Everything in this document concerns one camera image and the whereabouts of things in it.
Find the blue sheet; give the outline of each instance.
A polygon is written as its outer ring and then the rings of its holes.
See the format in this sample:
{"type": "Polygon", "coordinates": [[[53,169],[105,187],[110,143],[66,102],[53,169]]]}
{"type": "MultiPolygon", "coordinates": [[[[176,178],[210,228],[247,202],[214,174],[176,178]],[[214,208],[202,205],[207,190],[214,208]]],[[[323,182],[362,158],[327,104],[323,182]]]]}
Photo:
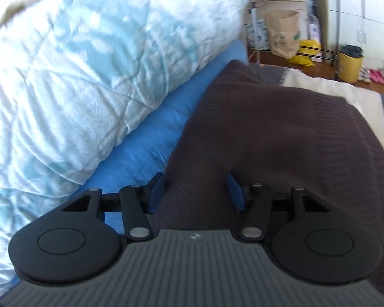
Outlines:
{"type": "MultiPolygon", "coordinates": [[[[103,193],[116,193],[130,184],[145,184],[155,173],[163,172],[206,88],[232,60],[248,63],[240,40],[234,41],[199,73],[169,94],[161,106],[99,164],[77,193],[96,187],[103,193]]],[[[124,231],[120,213],[106,214],[105,222],[119,233],[124,231]]]]}

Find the brown paper bag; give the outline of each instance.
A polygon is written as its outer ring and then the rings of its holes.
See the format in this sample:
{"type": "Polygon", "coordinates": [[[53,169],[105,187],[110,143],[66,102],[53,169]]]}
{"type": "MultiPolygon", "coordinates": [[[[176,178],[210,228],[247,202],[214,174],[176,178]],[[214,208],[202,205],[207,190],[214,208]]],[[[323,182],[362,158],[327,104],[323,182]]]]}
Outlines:
{"type": "Polygon", "coordinates": [[[274,55],[290,59],[300,47],[299,13],[294,10],[273,10],[266,14],[270,50],[274,55]]]}

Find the plastic bag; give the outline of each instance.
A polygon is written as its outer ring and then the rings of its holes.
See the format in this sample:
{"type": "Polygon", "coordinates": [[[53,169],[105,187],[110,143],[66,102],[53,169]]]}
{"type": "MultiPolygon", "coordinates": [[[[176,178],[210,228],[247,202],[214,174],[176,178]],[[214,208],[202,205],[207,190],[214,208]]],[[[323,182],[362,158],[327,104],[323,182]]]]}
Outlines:
{"type": "MultiPolygon", "coordinates": [[[[252,22],[246,23],[246,36],[247,36],[247,45],[250,48],[256,48],[256,43],[254,42],[254,30],[252,22]]],[[[266,28],[266,22],[264,19],[258,20],[258,40],[259,40],[259,49],[269,49],[269,34],[266,28]]]]}
{"type": "Polygon", "coordinates": [[[344,45],[340,47],[340,52],[351,58],[361,58],[363,56],[363,49],[359,46],[344,45]]]}
{"type": "MultiPolygon", "coordinates": [[[[318,43],[315,40],[301,40],[300,46],[307,46],[307,47],[313,47],[313,48],[321,48],[322,44],[318,43]]],[[[302,48],[300,47],[298,50],[299,53],[304,54],[313,54],[316,55],[320,51],[310,48],[302,48]]],[[[288,59],[289,63],[295,63],[295,64],[301,64],[302,66],[314,66],[313,61],[308,56],[302,56],[302,55],[295,55],[294,57],[288,59]]]]}
{"type": "MultiPolygon", "coordinates": [[[[320,40],[320,22],[318,18],[312,14],[309,15],[309,39],[315,40],[320,44],[322,41],[320,40]]],[[[323,60],[320,58],[311,58],[314,62],[322,62],[323,60]]]]}

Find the small logo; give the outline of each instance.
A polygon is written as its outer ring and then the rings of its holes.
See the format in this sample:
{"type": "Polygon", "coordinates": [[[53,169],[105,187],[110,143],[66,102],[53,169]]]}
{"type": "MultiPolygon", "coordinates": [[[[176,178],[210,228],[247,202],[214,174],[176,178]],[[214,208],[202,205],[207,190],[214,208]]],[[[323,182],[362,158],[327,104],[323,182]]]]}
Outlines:
{"type": "Polygon", "coordinates": [[[191,234],[191,239],[199,240],[202,236],[199,233],[191,234]]]}

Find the brown knit blanket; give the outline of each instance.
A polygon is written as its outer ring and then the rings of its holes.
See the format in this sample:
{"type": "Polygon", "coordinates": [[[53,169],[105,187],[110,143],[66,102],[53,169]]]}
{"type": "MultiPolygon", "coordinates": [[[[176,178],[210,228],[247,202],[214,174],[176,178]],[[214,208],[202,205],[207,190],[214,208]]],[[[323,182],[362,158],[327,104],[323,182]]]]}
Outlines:
{"type": "MultiPolygon", "coordinates": [[[[303,186],[384,242],[384,150],[343,98],[261,85],[232,61],[207,89],[172,153],[154,229],[238,229],[226,176],[288,192],[303,186]]],[[[384,283],[384,258],[371,277],[384,283]]]]}

